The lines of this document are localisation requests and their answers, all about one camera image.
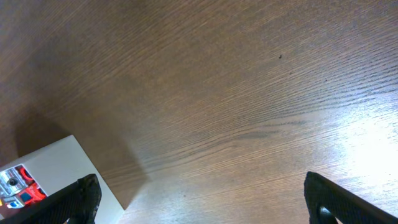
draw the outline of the wooden table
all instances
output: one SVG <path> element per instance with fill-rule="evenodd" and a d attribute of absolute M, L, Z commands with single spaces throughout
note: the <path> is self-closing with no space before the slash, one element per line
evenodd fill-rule
<path fill-rule="evenodd" d="M 396 1 L 3 1 L 0 165 L 74 134 L 121 223 L 398 216 Z"/>

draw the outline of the wooden surface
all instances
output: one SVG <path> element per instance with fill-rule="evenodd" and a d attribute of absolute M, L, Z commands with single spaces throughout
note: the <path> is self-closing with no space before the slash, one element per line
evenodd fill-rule
<path fill-rule="evenodd" d="M 394 1 L 3 1 L 0 165 L 74 134 L 121 223 L 307 223 L 319 172 L 398 216 Z"/>

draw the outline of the toy inside box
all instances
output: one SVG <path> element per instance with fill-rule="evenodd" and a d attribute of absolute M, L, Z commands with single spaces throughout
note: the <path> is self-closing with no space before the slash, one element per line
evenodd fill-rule
<path fill-rule="evenodd" d="M 0 172 L 0 203 L 7 208 L 23 208 L 46 196 L 23 165 Z"/>
<path fill-rule="evenodd" d="M 88 174 L 98 178 L 102 197 L 96 224 L 117 223 L 123 208 L 74 136 L 61 139 L 0 168 L 0 220 L 62 190 Z"/>

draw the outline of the black object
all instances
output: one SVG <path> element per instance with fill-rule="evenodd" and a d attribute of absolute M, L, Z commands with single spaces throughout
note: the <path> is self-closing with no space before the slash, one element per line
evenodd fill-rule
<path fill-rule="evenodd" d="M 336 218 L 344 224 L 398 223 L 396 217 L 314 172 L 307 173 L 304 197 L 311 224 L 337 224 Z"/>
<path fill-rule="evenodd" d="M 94 224 L 101 196 L 97 176 L 89 174 L 0 224 Z"/>

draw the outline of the wood grain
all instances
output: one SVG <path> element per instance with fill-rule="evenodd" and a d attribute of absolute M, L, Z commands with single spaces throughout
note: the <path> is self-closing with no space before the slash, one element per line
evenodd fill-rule
<path fill-rule="evenodd" d="M 0 165 L 74 134 L 121 223 L 398 216 L 395 1 L 3 1 Z"/>

